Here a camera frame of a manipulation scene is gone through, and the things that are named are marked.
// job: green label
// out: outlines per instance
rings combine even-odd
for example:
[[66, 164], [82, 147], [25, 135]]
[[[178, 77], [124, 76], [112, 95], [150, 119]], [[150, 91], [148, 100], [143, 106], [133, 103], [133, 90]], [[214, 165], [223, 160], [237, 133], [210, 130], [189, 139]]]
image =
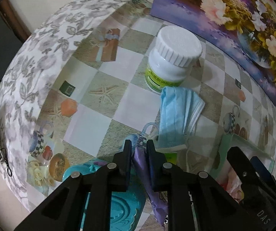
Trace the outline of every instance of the green label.
[[167, 162], [170, 162], [170, 163], [176, 165], [176, 161], [177, 161], [176, 153], [165, 153], [165, 157], [166, 157]]
[[145, 80], [147, 82], [147, 84], [154, 89], [157, 92], [161, 92], [162, 89], [165, 86], [169, 86], [169, 87], [178, 87], [181, 85], [182, 81], [180, 82], [168, 82], [160, 77], [158, 77], [153, 70], [150, 68], [150, 66], [148, 65], [146, 71], [145, 71]]

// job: purple cloth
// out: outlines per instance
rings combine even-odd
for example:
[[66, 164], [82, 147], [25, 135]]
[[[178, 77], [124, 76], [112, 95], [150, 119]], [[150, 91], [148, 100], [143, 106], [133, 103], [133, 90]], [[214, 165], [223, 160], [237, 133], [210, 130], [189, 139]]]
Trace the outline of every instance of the purple cloth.
[[98, 166], [105, 166], [106, 164], [108, 164], [107, 161], [94, 161], [93, 164], [98, 165]]
[[168, 204], [159, 192], [155, 193], [151, 188], [151, 180], [146, 162], [146, 150], [144, 148], [136, 147], [131, 161], [133, 162], [138, 177], [148, 193], [155, 218], [158, 223], [164, 227], [164, 222], [168, 213]]

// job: white floral fabric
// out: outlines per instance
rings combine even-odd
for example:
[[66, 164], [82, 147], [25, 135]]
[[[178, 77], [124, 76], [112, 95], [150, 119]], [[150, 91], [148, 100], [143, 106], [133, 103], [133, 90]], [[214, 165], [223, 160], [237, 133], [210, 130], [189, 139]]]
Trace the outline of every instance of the white floral fabric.
[[0, 83], [0, 141], [13, 176], [8, 176], [4, 163], [0, 173], [27, 209], [28, 142], [48, 92], [80, 42], [123, 4], [74, 0], [61, 7], [22, 45]]

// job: cup handle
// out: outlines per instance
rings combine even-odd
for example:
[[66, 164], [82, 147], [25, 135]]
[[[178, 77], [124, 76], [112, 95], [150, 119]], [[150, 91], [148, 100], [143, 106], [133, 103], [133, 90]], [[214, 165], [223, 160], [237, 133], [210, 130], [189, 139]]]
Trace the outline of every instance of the cup handle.
[[232, 108], [232, 114], [234, 114], [235, 116], [237, 115], [237, 117], [239, 117], [240, 112], [239, 112], [239, 108], [237, 105], [234, 105]]

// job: flower painting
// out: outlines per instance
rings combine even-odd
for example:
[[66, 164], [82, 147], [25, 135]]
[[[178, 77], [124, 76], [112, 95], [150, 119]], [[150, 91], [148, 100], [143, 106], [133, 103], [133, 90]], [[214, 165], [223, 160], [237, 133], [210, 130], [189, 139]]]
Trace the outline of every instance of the flower painting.
[[223, 50], [276, 105], [274, 0], [154, 0], [151, 15], [184, 27]]

